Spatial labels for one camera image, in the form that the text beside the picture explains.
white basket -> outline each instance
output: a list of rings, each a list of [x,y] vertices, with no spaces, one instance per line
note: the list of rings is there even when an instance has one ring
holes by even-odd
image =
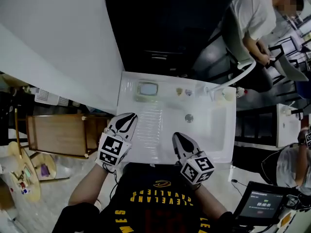
[[[50,105],[68,106],[69,99],[66,99],[61,96],[50,93],[48,91],[39,89],[38,92],[35,94],[35,102],[50,104]]]

purple object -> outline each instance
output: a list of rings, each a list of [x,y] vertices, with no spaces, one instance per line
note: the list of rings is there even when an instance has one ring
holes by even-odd
[[[50,172],[49,172],[48,166],[45,164],[42,164],[41,165],[41,176],[48,177],[49,175],[50,175]]]

sink drain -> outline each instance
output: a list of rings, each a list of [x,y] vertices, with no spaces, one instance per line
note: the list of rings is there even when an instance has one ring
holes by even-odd
[[[193,122],[193,115],[187,114],[187,115],[185,116],[185,121],[186,121],[187,123]]]

shirt logo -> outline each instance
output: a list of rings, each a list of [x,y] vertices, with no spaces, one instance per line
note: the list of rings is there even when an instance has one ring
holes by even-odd
[[[170,186],[172,183],[170,181],[164,181],[164,180],[160,180],[160,181],[156,181],[156,184],[154,184],[155,187],[166,187],[166,186]]]

soap bar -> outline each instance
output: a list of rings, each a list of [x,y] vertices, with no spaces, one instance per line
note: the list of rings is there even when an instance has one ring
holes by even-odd
[[[138,93],[141,95],[155,96],[157,94],[157,84],[139,82]]]

